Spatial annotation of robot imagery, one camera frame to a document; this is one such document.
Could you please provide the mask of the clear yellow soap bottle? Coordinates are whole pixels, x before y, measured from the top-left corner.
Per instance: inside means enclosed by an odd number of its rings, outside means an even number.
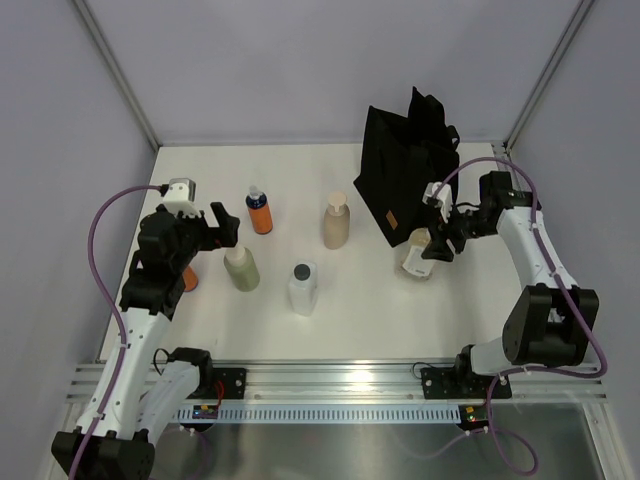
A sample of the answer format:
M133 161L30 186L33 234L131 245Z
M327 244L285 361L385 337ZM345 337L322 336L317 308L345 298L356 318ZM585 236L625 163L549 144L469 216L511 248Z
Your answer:
M397 271L415 281L429 280L436 261L424 259L422 253L431 245L431 242L431 235L427 228L413 230L403 246Z

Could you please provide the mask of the black canvas bag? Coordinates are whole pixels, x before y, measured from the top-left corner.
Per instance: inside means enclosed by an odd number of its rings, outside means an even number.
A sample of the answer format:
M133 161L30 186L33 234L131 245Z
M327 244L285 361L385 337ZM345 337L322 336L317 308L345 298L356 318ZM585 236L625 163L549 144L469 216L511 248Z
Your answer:
M459 167L459 144L442 103L416 88L405 116L368 109L354 186L390 246L404 243L426 225L425 190Z

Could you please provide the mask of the beige pump bottle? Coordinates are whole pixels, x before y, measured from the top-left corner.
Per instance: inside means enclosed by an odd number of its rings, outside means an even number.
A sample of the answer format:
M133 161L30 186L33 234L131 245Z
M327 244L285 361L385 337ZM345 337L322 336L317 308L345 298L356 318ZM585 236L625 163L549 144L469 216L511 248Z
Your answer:
M350 210L347 195L342 191L331 192L323 221L323 240L326 248L336 250L343 247L349 238Z

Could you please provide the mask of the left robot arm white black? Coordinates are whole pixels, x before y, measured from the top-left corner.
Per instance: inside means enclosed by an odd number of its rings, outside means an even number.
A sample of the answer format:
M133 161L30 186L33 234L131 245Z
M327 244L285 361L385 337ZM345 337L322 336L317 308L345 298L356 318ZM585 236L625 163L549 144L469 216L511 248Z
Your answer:
M155 385L144 388L154 353L184 293L183 273L203 251L238 242L240 221L211 205L217 224L162 204L140 223L138 248L116 309L119 341L96 390L70 432L55 435L51 452L71 479L147 479L155 450L180 405L208 396L215 385L209 352L180 347Z

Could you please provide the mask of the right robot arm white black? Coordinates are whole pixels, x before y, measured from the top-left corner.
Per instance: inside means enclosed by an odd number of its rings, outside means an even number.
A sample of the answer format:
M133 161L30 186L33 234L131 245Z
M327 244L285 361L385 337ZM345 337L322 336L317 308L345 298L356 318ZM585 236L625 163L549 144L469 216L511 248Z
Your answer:
M479 399L488 391L508 399L509 382L495 378L506 370L580 365L599 309L597 294L580 288L559 260L532 193L516 190L508 173L491 171L480 178L479 194L479 205L462 211L453 205L448 185L428 185L423 202L430 242L422 257L451 262L468 241L497 235L509 251L522 292L497 339L465 346L450 367L421 368L428 400Z

